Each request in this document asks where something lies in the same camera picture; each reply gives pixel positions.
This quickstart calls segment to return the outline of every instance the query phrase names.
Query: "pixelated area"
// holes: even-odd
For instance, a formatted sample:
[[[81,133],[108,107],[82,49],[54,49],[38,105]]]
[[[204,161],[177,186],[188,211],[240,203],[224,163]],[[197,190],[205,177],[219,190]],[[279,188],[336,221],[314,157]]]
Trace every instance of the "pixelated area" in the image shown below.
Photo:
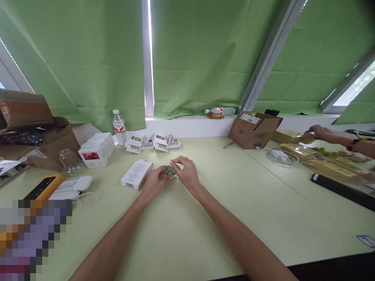
[[[71,200],[18,200],[0,208],[0,280],[30,280],[71,212]]]

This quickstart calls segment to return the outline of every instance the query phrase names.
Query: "table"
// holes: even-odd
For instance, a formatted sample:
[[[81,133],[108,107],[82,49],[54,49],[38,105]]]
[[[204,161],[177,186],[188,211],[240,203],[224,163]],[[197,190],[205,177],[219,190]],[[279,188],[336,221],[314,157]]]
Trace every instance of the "table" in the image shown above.
[[[71,223],[43,259],[37,279],[67,280],[128,209],[139,192],[121,186],[120,179],[137,159],[158,167],[179,155],[195,162],[202,184],[284,264],[371,252],[355,235],[375,236],[374,212],[310,183],[312,173],[304,167],[281,170],[265,162],[264,151],[236,145],[223,149],[228,142],[181,139],[180,149],[140,155],[116,148],[106,168],[83,174],[93,177],[88,191],[98,198],[89,206],[73,203]],[[29,168],[0,187],[0,198],[23,198],[48,174]],[[175,179],[144,212],[117,280],[212,280],[240,274],[243,270],[209,216]]]

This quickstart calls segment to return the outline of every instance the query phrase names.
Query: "hand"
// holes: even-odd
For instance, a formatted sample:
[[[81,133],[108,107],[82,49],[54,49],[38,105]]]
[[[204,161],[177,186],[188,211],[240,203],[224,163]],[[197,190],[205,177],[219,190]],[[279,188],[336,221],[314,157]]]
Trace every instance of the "hand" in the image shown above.
[[[339,132],[333,130],[322,128],[320,125],[311,126],[306,133],[314,132],[316,139],[326,141],[332,144],[341,144],[343,146],[349,146],[353,140],[350,137],[340,135]]]
[[[160,166],[148,174],[146,183],[141,193],[141,197],[147,202],[152,201],[156,196],[158,196],[163,191],[165,184],[170,180],[172,175],[159,179],[159,175],[164,173],[166,167],[166,165]]]
[[[181,170],[176,163],[183,165],[184,168]],[[197,197],[204,187],[199,181],[194,162],[187,157],[179,156],[178,158],[171,160],[171,165],[182,184],[194,197]]]

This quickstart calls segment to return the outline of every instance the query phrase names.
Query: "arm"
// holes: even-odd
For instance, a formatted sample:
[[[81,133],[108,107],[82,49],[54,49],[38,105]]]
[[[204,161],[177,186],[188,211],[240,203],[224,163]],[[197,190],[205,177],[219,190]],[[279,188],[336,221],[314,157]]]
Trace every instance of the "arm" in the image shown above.
[[[322,128],[319,125],[314,125],[310,127],[307,131],[314,132],[316,139],[326,141],[332,144],[341,144],[342,146],[350,146],[355,138],[348,137],[345,135],[340,135],[339,132],[333,130]],[[353,150],[368,157],[375,159],[375,141],[360,141],[353,145]]]
[[[141,195],[92,249],[69,281],[114,280],[139,219],[171,177],[159,180],[159,174],[165,168],[166,166],[160,166],[149,174]]]
[[[184,166],[181,170],[175,163]],[[171,165],[182,184],[199,201],[214,221],[236,259],[253,281],[293,280],[297,278],[237,217],[224,208],[199,182],[195,164],[186,157]]]

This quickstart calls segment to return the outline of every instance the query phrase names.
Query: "forearm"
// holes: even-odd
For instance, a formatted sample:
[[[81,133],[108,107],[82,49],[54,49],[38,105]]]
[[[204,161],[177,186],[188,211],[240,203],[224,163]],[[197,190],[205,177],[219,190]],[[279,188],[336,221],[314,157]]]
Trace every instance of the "forearm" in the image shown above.
[[[133,232],[148,205],[139,196],[127,212],[92,249],[69,281],[109,281],[116,277]]]
[[[270,249],[204,187],[195,195],[253,281],[297,280]]]
[[[338,144],[347,147],[351,145],[352,141],[352,138],[342,137],[339,139]],[[375,141],[359,141],[353,145],[353,150],[375,159]]]

